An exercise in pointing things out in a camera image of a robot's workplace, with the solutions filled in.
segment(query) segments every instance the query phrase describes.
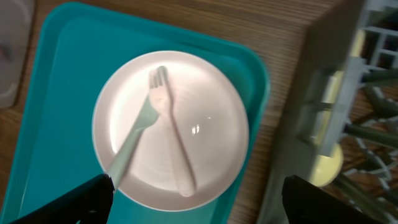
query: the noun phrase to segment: fork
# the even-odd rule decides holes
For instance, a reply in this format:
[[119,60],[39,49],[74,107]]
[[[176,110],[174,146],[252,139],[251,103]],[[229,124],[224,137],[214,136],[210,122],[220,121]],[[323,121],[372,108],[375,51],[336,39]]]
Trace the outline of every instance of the fork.
[[149,99],[166,126],[174,178],[180,195],[191,197],[196,191],[195,177],[173,117],[173,98],[165,66],[160,66],[149,77]]

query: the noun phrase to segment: white plate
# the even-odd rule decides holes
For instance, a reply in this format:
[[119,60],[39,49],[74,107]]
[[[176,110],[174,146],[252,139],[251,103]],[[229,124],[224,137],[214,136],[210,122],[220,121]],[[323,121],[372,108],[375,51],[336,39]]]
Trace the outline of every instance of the white plate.
[[141,205],[181,211],[222,194],[242,168],[248,121],[229,80],[212,64],[175,51],[152,52],[119,68],[103,87],[93,115],[97,158],[107,171],[148,94],[148,74],[165,65],[174,96],[174,116],[197,181],[197,192],[177,192],[162,119],[142,135],[120,191]]

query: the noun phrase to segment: plastic utensil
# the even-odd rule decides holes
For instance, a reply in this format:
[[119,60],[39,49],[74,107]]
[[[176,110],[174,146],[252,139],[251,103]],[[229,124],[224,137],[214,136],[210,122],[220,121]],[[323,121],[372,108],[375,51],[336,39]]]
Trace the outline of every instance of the plastic utensil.
[[165,134],[170,144],[173,174],[178,191],[184,197],[191,197],[196,190],[195,177],[173,117],[173,98],[165,66],[160,66],[151,73],[149,87],[150,103],[160,114],[167,128]]
[[149,126],[152,126],[156,122],[158,116],[157,112],[150,105],[149,99],[146,98],[134,126],[131,128],[126,140],[124,140],[123,145],[116,153],[112,165],[109,168],[108,175],[112,178],[115,190],[118,189],[126,173],[126,169],[132,161],[142,132]]

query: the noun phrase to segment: tray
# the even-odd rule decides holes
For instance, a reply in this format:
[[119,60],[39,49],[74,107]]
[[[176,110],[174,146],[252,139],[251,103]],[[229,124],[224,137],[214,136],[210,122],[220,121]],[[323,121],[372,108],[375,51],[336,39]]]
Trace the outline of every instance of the tray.
[[[102,86],[139,55],[179,50],[218,67],[237,89],[249,121],[249,153],[269,96],[266,69],[251,50],[225,40],[80,3],[47,17],[30,81],[0,223],[45,205],[102,173],[91,119]],[[116,192],[108,223],[226,223],[242,181],[213,202],[186,212],[160,212]]]

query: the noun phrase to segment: plastic container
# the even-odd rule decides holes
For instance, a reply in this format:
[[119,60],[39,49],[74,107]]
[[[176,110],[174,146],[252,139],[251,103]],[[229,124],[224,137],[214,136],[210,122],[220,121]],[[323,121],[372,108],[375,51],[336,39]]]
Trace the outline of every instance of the plastic container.
[[[0,223],[24,216],[102,173],[91,120],[101,88],[130,59],[179,50],[218,67],[243,100],[250,155],[269,96],[269,77],[251,50],[225,40],[80,3],[47,17],[37,47],[21,131]],[[226,223],[242,181],[213,202],[160,212],[116,192],[108,223]]]

